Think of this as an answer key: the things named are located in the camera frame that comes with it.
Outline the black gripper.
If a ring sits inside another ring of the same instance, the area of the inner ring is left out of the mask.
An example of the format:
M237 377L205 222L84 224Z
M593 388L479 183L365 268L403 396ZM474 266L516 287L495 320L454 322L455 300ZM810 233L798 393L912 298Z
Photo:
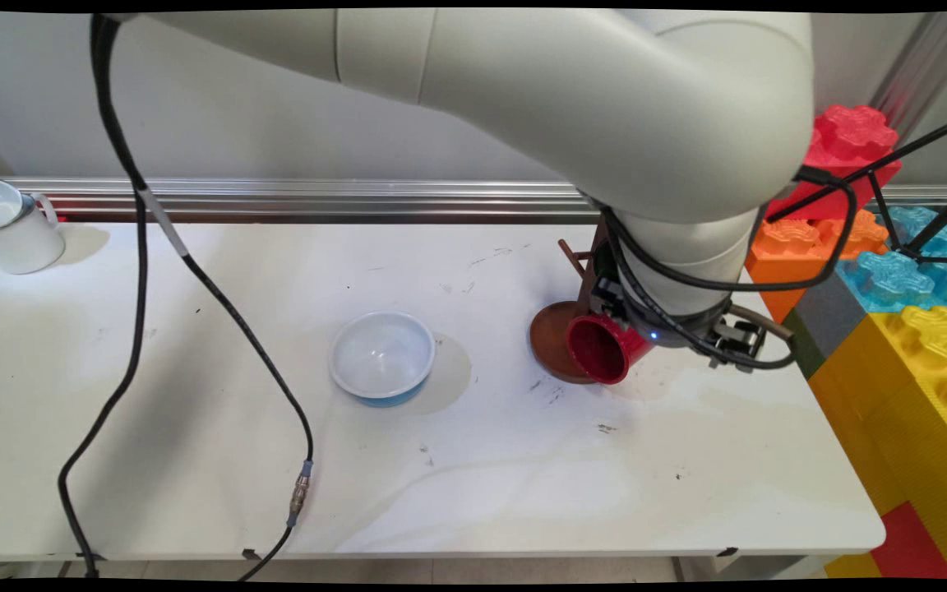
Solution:
M627 323L638 333L642 340L654 348L692 349L694 346L671 326L660 319L634 318L629 320L626 314L623 286L609 278L597 278L593 286L593 314L600 315L615 323ZM713 342L727 356L714 359L714 367L719 364L733 366L740 372L751 373L753 368L743 363L734 363L733 356L752 359L758 357L765 342L766 329L748 320L737 320L733 325L725 317L674 317L679 326L694 334L700 340Z

